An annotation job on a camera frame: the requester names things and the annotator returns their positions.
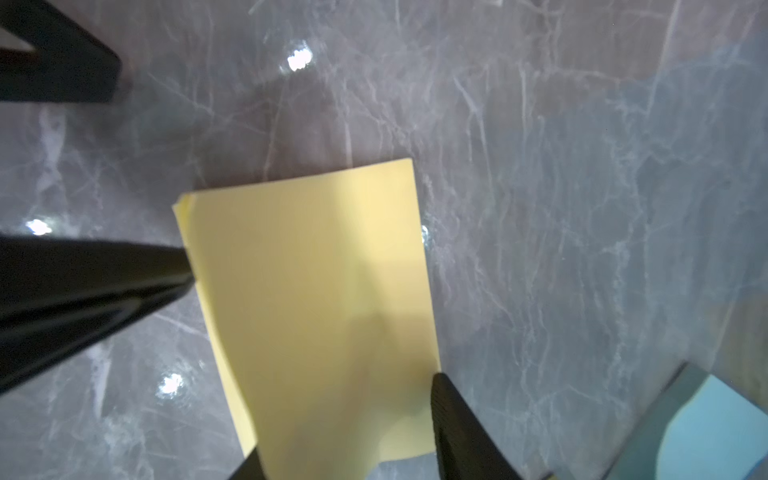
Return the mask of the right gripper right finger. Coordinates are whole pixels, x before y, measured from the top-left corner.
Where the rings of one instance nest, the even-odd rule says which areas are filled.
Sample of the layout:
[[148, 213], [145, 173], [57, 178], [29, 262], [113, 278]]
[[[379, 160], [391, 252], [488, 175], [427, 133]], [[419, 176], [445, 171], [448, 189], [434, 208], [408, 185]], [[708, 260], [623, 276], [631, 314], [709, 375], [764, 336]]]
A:
[[442, 480], [521, 479], [445, 373], [432, 378], [430, 406]]

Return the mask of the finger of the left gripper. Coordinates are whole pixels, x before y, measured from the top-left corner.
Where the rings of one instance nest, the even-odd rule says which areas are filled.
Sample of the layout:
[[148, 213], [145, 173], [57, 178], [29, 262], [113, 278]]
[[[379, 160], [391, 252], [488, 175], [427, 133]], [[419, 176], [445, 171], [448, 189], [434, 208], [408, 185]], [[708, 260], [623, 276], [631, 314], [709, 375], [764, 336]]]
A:
[[2, 392], [182, 298], [194, 282], [179, 247], [2, 237]]
[[122, 62], [107, 45], [47, 1], [3, 1], [1, 28], [31, 46], [1, 50], [1, 100], [108, 103]]

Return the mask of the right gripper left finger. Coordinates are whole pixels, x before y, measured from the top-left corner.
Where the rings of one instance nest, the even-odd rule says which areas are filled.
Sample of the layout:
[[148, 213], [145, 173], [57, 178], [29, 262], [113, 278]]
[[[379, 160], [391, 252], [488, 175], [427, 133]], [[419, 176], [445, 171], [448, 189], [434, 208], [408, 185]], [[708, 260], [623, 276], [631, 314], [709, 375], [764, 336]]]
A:
[[266, 480], [258, 449], [255, 448], [233, 472], [230, 480]]

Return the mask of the large yellow memo pad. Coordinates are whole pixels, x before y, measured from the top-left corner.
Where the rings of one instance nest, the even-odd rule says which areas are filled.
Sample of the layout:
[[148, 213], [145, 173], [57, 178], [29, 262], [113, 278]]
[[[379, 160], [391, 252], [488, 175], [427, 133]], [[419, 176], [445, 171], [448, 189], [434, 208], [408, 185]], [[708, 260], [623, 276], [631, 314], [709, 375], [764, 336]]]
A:
[[432, 453], [440, 359], [411, 159], [174, 205], [245, 454], [363, 479]]

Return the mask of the blue memo pad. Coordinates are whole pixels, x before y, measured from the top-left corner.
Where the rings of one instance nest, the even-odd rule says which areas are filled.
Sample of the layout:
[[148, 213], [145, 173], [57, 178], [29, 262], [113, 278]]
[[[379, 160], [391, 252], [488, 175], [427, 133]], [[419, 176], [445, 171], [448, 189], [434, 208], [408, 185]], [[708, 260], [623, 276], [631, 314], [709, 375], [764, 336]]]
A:
[[767, 414], [683, 365], [651, 404], [608, 479], [747, 479], [767, 461]]

